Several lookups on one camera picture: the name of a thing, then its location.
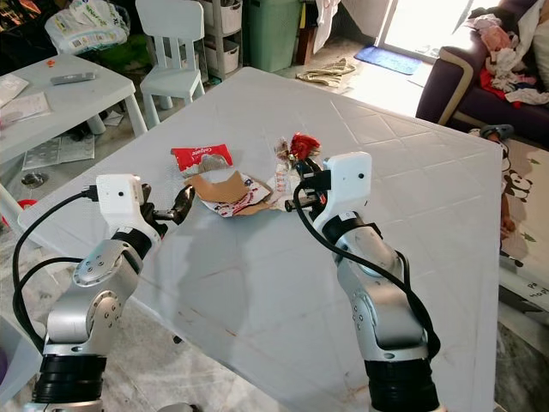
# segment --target green trash bin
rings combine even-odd
[[[299,0],[250,0],[250,64],[264,71],[292,64],[298,34]]]

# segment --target table surface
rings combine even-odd
[[[53,67],[46,62],[54,60]],[[53,86],[52,77],[95,73],[95,79]],[[85,122],[92,116],[132,95],[133,82],[82,58],[61,54],[31,64],[12,73],[29,82],[17,96],[45,92],[51,113],[38,118],[22,120],[0,130],[0,163],[9,161],[27,150]]]
[[[371,154],[364,217],[410,258],[413,289],[442,340],[432,362],[439,396],[454,412],[492,410],[501,152],[478,137],[243,69],[25,210],[20,223],[28,227],[102,173],[140,175],[157,209],[169,207],[184,185],[174,147],[224,142],[239,171],[266,181],[273,146],[296,131],[317,137],[322,157]],[[53,215],[35,239],[83,257],[106,236],[99,207],[82,200]],[[224,219],[195,201],[146,259],[134,296],[290,410],[367,410],[364,364],[331,253],[295,214]]]

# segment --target black cable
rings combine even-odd
[[[42,223],[48,216],[50,216],[53,213],[55,213],[56,211],[58,211],[59,209],[61,209],[66,204],[69,204],[69,203],[71,203],[71,202],[73,202],[76,199],[79,199],[81,197],[89,197],[89,198],[92,198],[92,200],[93,200],[96,196],[97,196],[97,187],[96,186],[90,186],[88,189],[86,189],[86,190],[84,190],[80,193],[77,193],[77,194],[75,194],[71,197],[68,197],[65,200],[63,200],[62,202],[59,202],[58,204],[53,206],[51,209],[49,209],[47,212],[45,212],[36,221],[34,221],[31,226],[28,227],[28,229],[25,231],[25,233],[23,233],[23,235],[17,241],[17,244],[15,245],[15,249],[14,249],[14,256],[13,256],[13,260],[12,260],[12,271],[13,271],[12,277],[13,277],[13,283],[14,283],[14,289],[15,290],[17,290],[17,288],[19,287],[19,285],[21,283],[21,280],[20,280],[20,277],[19,277],[19,255],[21,253],[21,248],[23,246],[23,243],[28,238],[28,236],[33,232],[33,230],[40,223]],[[43,348],[44,347],[44,339],[42,339],[42,337],[40,337],[40,335],[38,335],[36,333],[36,331],[34,330],[34,328],[32,326],[32,323],[30,321],[30,318],[28,317],[27,310],[24,306],[25,306],[24,301],[19,303],[18,306],[14,306],[14,311],[15,310],[17,311],[15,313],[15,315],[17,317],[17,320],[19,322],[21,322],[21,319],[23,320],[23,323],[21,324],[21,326],[23,327],[23,329],[25,329],[25,331],[33,339],[34,346],[36,346],[37,348],[39,348],[39,347]]]
[[[38,349],[40,352],[44,350],[44,340],[38,333],[36,333],[36,330],[34,329],[33,324],[31,322],[31,319],[28,316],[27,308],[25,306],[25,301],[23,299],[23,288],[36,272],[38,272],[40,269],[44,268],[48,264],[56,264],[59,262],[71,262],[71,263],[77,264],[81,262],[81,260],[82,259],[78,257],[54,257],[51,259],[47,259],[44,262],[40,262],[39,264],[35,265],[32,269],[30,269],[27,272],[27,274],[23,276],[23,278],[15,288],[14,298],[12,301],[15,317],[21,324],[21,327],[23,328],[23,330],[26,331],[26,333],[30,336],[31,340],[34,343],[34,346],[36,346],[36,349]]]
[[[429,312],[423,305],[423,302],[421,299],[413,292],[413,290],[404,282],[402,282],[399,278],[394,276],[393,274],[389,273],[387,270],[377,266],[376,264],[367,261],[366,259],[363,259],[359,256],[353,255],[352,253],[345,251],[341,249],[340,247],[337,247],[335,245],[332,245],[329,243],[309,222],[307,217],[305,216],[305,212],[301,208],[301,204],[299,203],[299,192],[304,189],[303,182],[299,183],[298,187],[295,188],[295,191],[293,191],[293,202],[295,203],[295,209],[298,212],[299,219],[303,222],[305,225],[305,228],[309,231],[309,233],[316,239],[318,242],[332,251],[333,253],[336,253],[343,258],[347,258],[357,264],[361,264],[365,266],[366,268],[373,270],[377,272],[379,275],[383,276],[390,282],[394,283],[404,294],[407,296],[408,303],[410,305],[410,308],[412,309],[413,314],[416,316],[416,318],[419,320],[425,331],[427,332],[427,350],[428,350],[428,357],[429,359],[432,359],[436,356],[438,351],[440,350],[440,339],[438,338],[437,334],[435,333],[435,330],[432,326],[431,317],[429,316]],[[401,253],[397,252],[399,258],[402,260],[402,264],[405,268],[405,281],[407,279],[407,283],[409,283],[409,264],[407,262],[407,259],[402,255]]]

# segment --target blue mat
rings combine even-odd
[[[418,60],[417,58],[409,58],[408,56],[402,56],[401,54],[393,53],[392,51],[378,49],[373,45],[359,51],[354,58],[385,67],[386,69],[398,71],[405,75],[412,75],[421,64],[421,60]]]

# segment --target sofa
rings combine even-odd
[[[535,0],[503,0],[500,7],[517,20]],[[419,101],[416,118],[468,131],[485,124],[512,124],[516,134],[549,147],[549,107],[506,100],[480,87],[479,74],[488,50],[476,31],[460,26],[439,53]]]

